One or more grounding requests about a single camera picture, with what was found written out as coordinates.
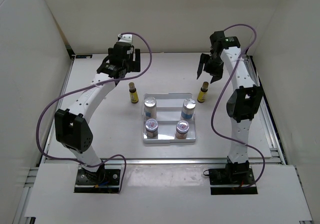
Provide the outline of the yellow sauce bottle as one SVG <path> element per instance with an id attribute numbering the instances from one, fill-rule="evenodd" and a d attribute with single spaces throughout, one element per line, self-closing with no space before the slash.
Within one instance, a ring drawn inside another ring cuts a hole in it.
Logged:
<path id="1" fill-rule="evenodd" d="M 135 87 L 134 82 L 130 82 L 128 85 L 129 85 L 130 101 L 135 104 L 139 101 L 137 89 Z"/>
<path id="2" fill-rule="evenodd" d="M 203 103 L 206 100 L 208 88 L 209 88 L 209 83 L 203 82 L 197 97 L 197 101 L 199 103 Z"/>

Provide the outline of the tall peppercorn jar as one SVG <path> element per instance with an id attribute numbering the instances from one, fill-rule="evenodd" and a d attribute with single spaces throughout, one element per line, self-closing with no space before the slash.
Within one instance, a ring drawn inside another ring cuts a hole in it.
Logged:
<path id="1" fill-rule="evenodd" d="M 156 119 L 157 113 L 156 113 L 156 107 L 157 107 L 157 100 L 155 97 L 149 96 L 144 99 L 144 116 L 145 119 Z"/>
<path id="2" fill-rule="evenodd" d="M 188 98 L 183 101 L 180 118 L 181 120 L 190 120 L 194 115 L 196 102 L 194 99 Z"/>

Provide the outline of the short white-lid jar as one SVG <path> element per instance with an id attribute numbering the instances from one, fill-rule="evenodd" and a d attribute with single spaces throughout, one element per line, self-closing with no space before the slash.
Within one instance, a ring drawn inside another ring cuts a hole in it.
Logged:
<path id="1" fill-rule="evenodd" d="M 175 137 L 178 139 L 186 139 L 189 131 L 189 123 L 185 120 L 181 120 L 177 123 L 175 129 Z"/>
<path id="2" fill-rule="evenodd" d="M 148 119 L 145 123 L 145 131 L 148 138 L 155 138 L 158 135 L 158 122 L 155 119 Z"/>

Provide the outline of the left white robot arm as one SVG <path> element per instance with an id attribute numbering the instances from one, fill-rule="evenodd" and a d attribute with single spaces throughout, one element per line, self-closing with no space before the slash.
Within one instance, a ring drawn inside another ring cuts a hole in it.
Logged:
<path id="1" fill-rule="evenodd" d="M 93 133 L 90 119 L 106 95 L 127 73 L 140 72 L 140 54 L 134 54 L 132 36 L 119 38 L 98 67 L 92 80 L 93 87 L 82 92 L 66 109 L 54 115 L 56 140 L 69 149 L 81 162 L 85 176 L 94 184 L 107 181 L 102 160 L 92 147 Z"/>

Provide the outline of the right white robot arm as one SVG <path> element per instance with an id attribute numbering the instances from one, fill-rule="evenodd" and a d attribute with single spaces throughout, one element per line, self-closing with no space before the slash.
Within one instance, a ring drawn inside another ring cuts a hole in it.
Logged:
<path id="1" fill-rule="evenodd" d="M 215 31 L 210 36 L 210 53 L 201 54 L 197 75 L 206 72 L 212 76 L 211 83 L 220 80 L 223 71 L 229 73 L 228 83 L 233 93 L 226 103 L 226 111 L 231 120 L 230 151 L 225 168 L 212 171 L 212 177 L 225 183 L 243 183 L 249 175 L 248 135 L 254 116 L 262 97 L 262 87 L 251 78 L 242 58 L 240 42 L 237 37 L 227 37 L 224 31 Z"/>

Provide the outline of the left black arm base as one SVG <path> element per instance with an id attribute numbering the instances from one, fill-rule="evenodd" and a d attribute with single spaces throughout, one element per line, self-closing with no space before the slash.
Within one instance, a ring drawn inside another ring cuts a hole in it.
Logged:
<path id="1" fill-rule="evenodd" d="M 120 169 L 99 167 L 97 172 L 79 168 L 75 178 L 74 193 L 119 193 Z"/>

